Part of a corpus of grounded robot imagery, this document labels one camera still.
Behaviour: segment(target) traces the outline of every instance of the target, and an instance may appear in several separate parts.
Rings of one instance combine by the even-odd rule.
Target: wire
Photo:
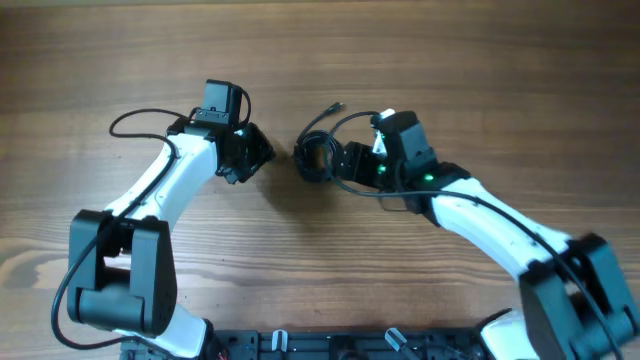
[[[338,121],[336,123],[336,125],[331,129],[331,131],[329,131],[329,136],[327,137],[327,140],[325,141],[325,146],[327,146],[327,144],[329,143],[331,138],[333,138],[333,136],[336,133],[336,131],[338,131],[338,128],[340,128],[340,126],[342,126],[347,121],[350,121],[350,120],[353,120],[355,118],[362,117],[362,116],[377,116],[377,115],[380,115],[380,114],[378,112],[375,112],[375,111],[364,111],[364,112],[359,112],[359,113],[355,113],[355,114],[349,115],[349,116],[345,117],[344,119]],[[350,192],[352,194],[355,194],[355,195],[365,196],[365,197],[372,197],[372,198],[407,197],[407,196],[421,196],[421,195],[432,195],[432,196],[444,195],[444,196],[451,196],[451,197],[456,197],[456,198],[460,198],[460,199],[469,200],[469,201],[471,201],[473,203],[480,204],[480,205],[482,205],[482,206],[494,211],[498,215],[502,216],[507,221],[509,221],[510,223],[515,225],[517,228],[522,230],[522,232],[524,232],[527,236],[529,236],[531,239],[533,239],[536,243],[540,244],[551,255],[551,257],[553,258],[555,263],[560,267],[560,269],[565,273],[565,275],[567,277],[569,277],[573,283],[575,283],[575,285],[578,287],[580,292],[582,292],[582,294],[584,295],[585,300],[587,301],[589,307],[591,308],[591,310],[595,314],[598,322],[602,326],[602,329],[604,330],[605,336],[607,337],[607,339],[609,341],[609,344],[611,345],[611,350],[614,353],[616,359],[618,359],[618,360],[623,359],[622,352],[620,350],[620,346],[618,345],[618,342],[616,341],[616,339],[615,339],[615,337],[613,335],[613,332],[611,331],[611,327],[607,324],[607,321],[606,321],[606,319],[604,317],[604,314],[602,313],[602,311],[600,310],[600,308],[598,307],[598,305],[596,304],[595,300],[593,299],[593,297],[591,296],[589,291],[586,289],[586,287],[584,286],[582,281],[573,272],[573,270],[571,270],[569,265],[560,257],[560,254],[558,254],[558,252],[555,251],[555,249],[553,247],[551,247],[551,245],[549,245],[549,243],[547,243],[540,235],[538,235],[537,233],[535,233],[534,231],[532,231],[531,229],[526,227],[523,223],[518,221],[516,218],[511,216],[506,211],[504,211],[501,208],[491,204],[490,202],[487,202],[487,201],[485,201],[485,200],[483,200],[481,198],[478,198],[476,196],[471,196],[471,195],[468,195],[468,194],[459,193],[459,192],[453,192],[453,191],[421,190],[421,191],[403,191],[403,192],[395,192],[395,193],[376,193],[376,192],[369,192],[369,191],[359,191],[359,190],[356,190],[356,189],[346,185],[344,182],[342,182],[342,180],[340,180],[340,179],[336,178],[335,176],[333,176],[333,173],[331,172],[331,164],[329,162],[329,159],[328,159],[328,156],[327,156],[326,152],[325,152],[325,156],[324,156],[324,164],[325,164],[325,167],[327,169],[329,169],[328,173],[329,173],[329,177],[331,178],[331,180],[333,180],[333,182],[335,182],[338,186],[340,186],[345,191],[348,191],[348,192]]]
[[[240,122],[240,124],[238,124],[237,130],[244,129],[244,127],[249,123],[249,118],[251,117],[251,98],[249,98],[249,93],[243,88],[240,88],[240,91],[242,91],[245,99],[247,99],[247,116]]]
[[[305,181],[329,181],[329,177],[326,174],[327,169],[318,166],[319,161],[316,160],[316,150],[328,150],[332,161],[337,161],[337,157],[343,152],[342,145],[338,140],[332,138],[329,146],[325,147],[325,139],[327,139],[329,133],[324,130],[314,130],[311,132],[309,132],[309,130],[320,120],[341,111],[343,108],[344,104],[340,102],[334,103],[313,119],[309,125],[300,132],[300,135],[298,135],[296,145],[293,148],[293,159],[300,176],[302,176]]]
[[[136,207],[138,207],[142,203],[142,201],[147,197],[147,195],[149,195],[149,193],[153,191],[153,189],[162,181],[164,176],[169,172],[169,170],[171,169],[171,166],[173,165],[174,161],[178,156],[178,151],[176,150],[175,144],[164,136],[156,135],[156,134],[147,134],[147,133],[134,133],[134,134],[116,133],[114,131],[115,126],[120,121],[130,116],[141,114],[141,113],[162,113],[167,115],[173,115],[181,119],[190,119],[191,117],[193,117],[193,114],[195,114],[197,109],[198,108],[194,108],[191,111],[191,114],[189,115],[189,117],[186,117],[177,112],[164,110],[164,109],[140,109],[140,110],[135,110],[135,111],[131,111],[131,112],[120,115],[117,119],[115,119],[111,123],[111,126],[109,126],[109,134],[113,137],[157,139],[169,146],[169,149],[171,150],[171,154],[169,156],[169,160],[167,161],[165,166],[162,168],[160,173],[158,173],[158,175],[153,179],[153,181],[149,183],[149,185],[131,202],[131,204],[129,204],[127,208],[125,208],[115,219],[113,219],[113,221],[111,221],[111,223],[108,226],[106,226],[103,230],[98,232],[98,234],[87,244],[87,246],[85,246],[85,248],[82,250],[78,258],[73,262],[73,264],[71,264],[71,266],[69,267],[69,270],[67,271],[64,278],[62,279],[62,282],[60,283],[60,286],[58,287],[58,290],[56,291],[56,295],[53,299],[53,305],[51,306],[51,328],[53,330],[53,334],[55,335],[56,339],[58,339],[58,341],[60,341],[63,345],[66,345],[76,350],[94,350],[94,349],[100,349],[103,347],[119,344],[125,341],[133,341],[137,343],[142,343],[145,346],[155,349],[156,351],[161,351],[165,353],[165,355],[171,358],[173,357],[166,350],[161,349],[156,345],[154,345],[153,343],[148,342],[138,336],[122,336],[119,338],[98,342],[98,343],[93,343],[93,344],[78,344],[72,340],[69,340],[64,336],[64,334],[62,334],[62,331],[60,330],[58,313],[60,312],[60,303],[62,302],[62,296],[64,295],[64,292],[67,289],[67,287],[69,287],[69,283],[71,282],[73,275],[76,273],[76,271],[78,271],[78,268],[80,267],[84,259],[86,259],[87,255],[89,255],[89,253],[96,247],[96,245],[102,244],[104,241],[106,241],[108,237],[111,235],[111,232],[114,230],[114,228],[118,224],[120,224],[122,220],[129,213],[131,213],[131,211],[133,211]]]

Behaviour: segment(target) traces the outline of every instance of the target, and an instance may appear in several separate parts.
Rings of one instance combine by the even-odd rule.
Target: wood grain
[[[608,238],[640,298],[637,13],[557,1],[2,10],[0,357],[115,356],[51,334],[69,223],[120,196],[160,148],[110,138],[112,119],[187,112],[207,78],[249,91],[278,151],[246,184],[206,184],[172,235],[179,301],[217,328],[469,325],[518,304],[465,240],[297,177],[298,132],[337,100],[415,110],[440,158],[507,203]],[[340,138],[369,142],[364,122]],[[63,319],[78,341],[109,337]]]

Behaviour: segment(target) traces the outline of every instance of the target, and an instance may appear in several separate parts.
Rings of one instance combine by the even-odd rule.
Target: black mount bracket
[[[620,346],[638,335],[640,316],[611,246],[589,234],[569,242],[561,254],[584,282]],[[611,351],[600,323],[581,293],[566,290],[567,279],[553,261],[534,262],[520,276],[527,334],[542,359],[591,359]]]
[[[80,211],[71,222],[69,264],[113,220],[109,212]],[[105,265],[105,257],[120,253],[131,254],[129,270]],[[71,279],[67,312],[77,323],[155,337],[169,325],[176,296],[169,225],[154,217],[125,219],[94,247]]]

